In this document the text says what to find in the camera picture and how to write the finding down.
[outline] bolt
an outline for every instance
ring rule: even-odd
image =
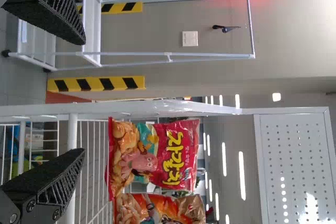
[[[31,212],[35,206],[36,206],[36,201],[32,199],[27,205],[27,212]]]
[[[55,210],[55,212],[53,213],[53,215],[52,215],[53,217],[53,220],[57,220],[58,219],[58,217],[59,217],[59,210],[58,209],[56,209]]]
[[[9,223],[10,224],[14,223],[16,221],[16,218],[17,218],[17,214],[12,214],[12,216],[9,219]]]

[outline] yellow black striped tape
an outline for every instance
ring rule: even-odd
[[[83,13],[83,7],[77,6],[79,14]],[[104,4],[101,6],[102,14],[121,14],[121,13],[141,13],[143,10],[142,2]]]
[[[145,77],[126,76],[49,79],[47,87],[48,91],[55,93],[130,89],[145,89]]]

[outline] snack bag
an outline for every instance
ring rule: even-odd
[[[199,120],[137,125],[109,118],[110,200],[134,180],[193,191],[197,174]]]
[[[199,195],[173,200],[154,194],[120,194],[114,208],[116,224],[205,224]]]

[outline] tiled floor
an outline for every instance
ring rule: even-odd
[[[0,51],[16,51],[16,23],[17,18],[0,8]],[[0,56],[0,105],[45,103],[46,83],[41,67]]]

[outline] pegboard panel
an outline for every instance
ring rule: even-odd
[[[260,128],[269,223],[336,223],[323,113],[261,115]]]

